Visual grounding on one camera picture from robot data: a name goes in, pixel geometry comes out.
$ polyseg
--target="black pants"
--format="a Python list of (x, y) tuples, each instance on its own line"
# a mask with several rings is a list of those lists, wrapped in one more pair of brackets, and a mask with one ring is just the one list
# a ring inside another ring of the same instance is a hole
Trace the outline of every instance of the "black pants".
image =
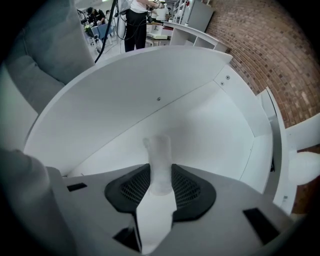
[(146, 12), (136, 13), (128, 10), (126, 13), (125, 52), (145, 48), (147, 36)]

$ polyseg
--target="white shirt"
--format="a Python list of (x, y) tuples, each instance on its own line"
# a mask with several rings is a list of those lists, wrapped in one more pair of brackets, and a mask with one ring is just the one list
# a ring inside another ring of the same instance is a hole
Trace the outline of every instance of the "white shirt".
[(147, 6), (144, 3), (133, 0), (130, 6), (130, 10), (134, 11), (137, 14), (142, 14), (147, 11)]
[(156, 14), (158, 15), (156, 17), (157, 21), (165, 21), (166, 15), (169, 14), (169, 9), (167, 7), (164, 7), (163, 9), (156, 9)]

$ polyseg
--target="white round object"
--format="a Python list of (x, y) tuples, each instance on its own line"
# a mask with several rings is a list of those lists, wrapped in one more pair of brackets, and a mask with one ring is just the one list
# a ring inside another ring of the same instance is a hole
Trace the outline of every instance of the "white round object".
[(320, 154), (312, 152), (297, 153), (289, 163), (289, 180), (303, 185), (320, 175)]

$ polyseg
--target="black shirt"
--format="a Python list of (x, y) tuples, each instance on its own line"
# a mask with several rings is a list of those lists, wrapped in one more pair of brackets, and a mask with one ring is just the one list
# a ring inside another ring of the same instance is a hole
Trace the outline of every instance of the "black shirt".
[(104, 12), (100, 9), (95, 9), (94, 14), (90, 14), (89, 16), (89, 23), (93, 22), (93, 25), (97, 26), (97, 22), (101, 21), (102, 18), (106, 18)]

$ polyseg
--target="black plastic part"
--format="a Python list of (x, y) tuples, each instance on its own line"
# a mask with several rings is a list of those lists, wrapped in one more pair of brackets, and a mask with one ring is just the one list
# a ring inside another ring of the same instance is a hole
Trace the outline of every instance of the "black plastic part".
[(126, 247), (129, 247), (137, 252), (140, 252), (138, 241), (136, 238), (134, 228), (124, 228), (119, 233), (117, 233), (113, 239), (117, 240), (119, 243)]
[(176, 164), (171, 167), (171, 182), (177, 206), (173, 222), (197, 220), (216, 201), (217, 193), (211, 183)]
[(279, 235), (279, 231), (258, 208), (244, 210), (243, 213), (264, 245)]
[(149, 186), (150, 165), (145, 164), (111, 181), (105, 187), (104, 196), (118, 212), (134, 216)]
[(75, 190), (80, 190), (80, 189), (83, 189), (83, 188), (86, 188), (86, 187), (87, 187), (87, 185), (84, 184), (84, 183), (78, 183), (78, 184), (67, 186), (67, 188), (68, 188), (68, 190), (70, 192), (75, 191)]

